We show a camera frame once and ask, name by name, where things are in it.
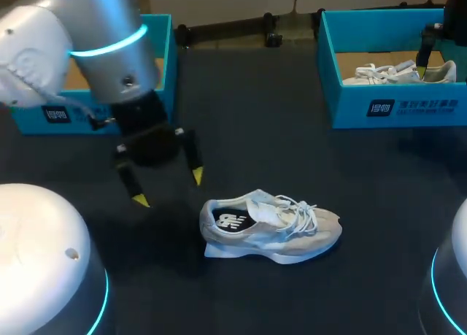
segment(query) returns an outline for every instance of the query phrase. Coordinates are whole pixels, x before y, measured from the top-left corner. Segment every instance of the shoe sole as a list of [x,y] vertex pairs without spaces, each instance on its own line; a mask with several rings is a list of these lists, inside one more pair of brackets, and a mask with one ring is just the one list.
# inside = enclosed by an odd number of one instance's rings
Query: shoe sole
[[314,258],[322,253],[325,253],[329,249],[331,249],[337,240],[332,244],[329,244],[325,247],[322,247],[319,250],[311,251],[310,253],[306,253],[303,255],[298,256],[291,256],[291,255],[280,255],[278,253],[272,253],[269,251],[261,250],[261,249],[254,249],[248,247],[235,247],[235,246],[226,246],[221,244],[207,244],[206,250],[204,251],[204,256],[208,258],[238,258],[243,257],[246,255],[261,255],[267,257],[278,264],[294,264],[304,262],[309,260],[310,258]]

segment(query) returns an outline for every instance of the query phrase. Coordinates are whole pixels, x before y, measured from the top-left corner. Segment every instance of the robotic arm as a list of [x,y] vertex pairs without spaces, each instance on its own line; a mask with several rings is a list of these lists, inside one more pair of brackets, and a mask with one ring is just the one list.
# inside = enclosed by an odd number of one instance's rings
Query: robotic arm
[[417,54],[420,78],[425,75],[437,39],[451,39],[456,45],[467,47],[467,0],[447,0],[444,22],[427,25],[423,30],[422,46]]
[[[37,107],[47,102],[81,107],[93,129],[116,122],[123,143],[115,162],[131,197],[149,206],[126,158],[140,166],[172,159],[185,148],[197,184],[202,165],[193,132],[174,130],[154,91],[158,70],[136,0],[20,0],[0,20],[0,102]],[[59,92],[73,56],[94,99],[113,118]]]

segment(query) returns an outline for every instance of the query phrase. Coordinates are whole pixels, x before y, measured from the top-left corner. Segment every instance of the yellow fingertip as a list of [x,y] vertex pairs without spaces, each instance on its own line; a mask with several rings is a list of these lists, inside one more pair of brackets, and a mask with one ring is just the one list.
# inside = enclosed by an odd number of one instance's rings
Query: yellow fingertip
[[193,176],[195,177],[197,186],[201,185],[201,179],[203,178],[203,170],[203,167],[198,167],[197,169],[193,170]]
[[420,76],[420,79],[422,79],[425,76],[426,67],[417,66],[417,71],[418,71],[418,75]]
[[144,196],[144,194],[136,195],[132,199],[134,201],[136,201],[138,204],[143,205],[144,207],[151,208],[151,206],[149,205],[149,202],[147,202],[146,196]]

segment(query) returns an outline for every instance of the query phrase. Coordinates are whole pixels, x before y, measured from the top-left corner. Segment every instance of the shoe heel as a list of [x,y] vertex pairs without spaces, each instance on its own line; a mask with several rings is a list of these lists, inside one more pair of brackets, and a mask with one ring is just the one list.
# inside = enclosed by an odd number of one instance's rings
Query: shoe heel
[[238,258],[248,255],[248,252],[240,247],[207,244],[204,256],[210,258]]

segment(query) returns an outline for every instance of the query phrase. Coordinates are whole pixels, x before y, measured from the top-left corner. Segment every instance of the black table surface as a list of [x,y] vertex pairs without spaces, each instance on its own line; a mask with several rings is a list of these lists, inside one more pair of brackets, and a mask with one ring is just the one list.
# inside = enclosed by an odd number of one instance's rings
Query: black table surface
[[[201,139],[204,181],[182,155],[138,169],[152,209],[110,166],[117,139],[24,137],[0,116],[0,182],[49,188],[82,213],[122,335],[421,334],[422,279],[467,194],[467,133],[331,130],[315,54],[183,52],[177,108]],[[291,266],[205,259],[202,204],[256,188],[340,215],[338,246]]]

